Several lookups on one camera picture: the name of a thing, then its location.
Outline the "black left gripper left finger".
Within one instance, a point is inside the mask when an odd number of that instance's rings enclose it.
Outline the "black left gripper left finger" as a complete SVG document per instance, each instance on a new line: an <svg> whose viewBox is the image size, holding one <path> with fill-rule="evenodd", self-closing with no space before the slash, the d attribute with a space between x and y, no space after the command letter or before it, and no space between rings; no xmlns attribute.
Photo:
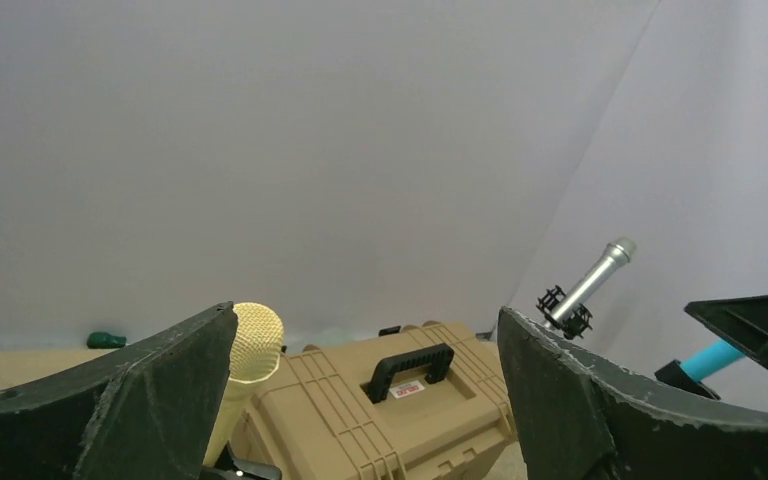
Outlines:
<svg viewBox="0 0 768 480"><path fill-rule="evenodd" d="M229 374L229 302L0 390L0 479L195 479Z"/></svg>

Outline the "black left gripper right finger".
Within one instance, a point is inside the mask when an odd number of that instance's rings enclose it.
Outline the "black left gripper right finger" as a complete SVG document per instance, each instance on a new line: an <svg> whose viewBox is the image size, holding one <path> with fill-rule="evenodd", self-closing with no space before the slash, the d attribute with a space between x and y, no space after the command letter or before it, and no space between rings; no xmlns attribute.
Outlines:
<svg viewBox="0 0 768 480"><path fill-rule="evenodd" d="M518 311L498 348L532 479L768 479L768 412L627 370Z"/></svg>

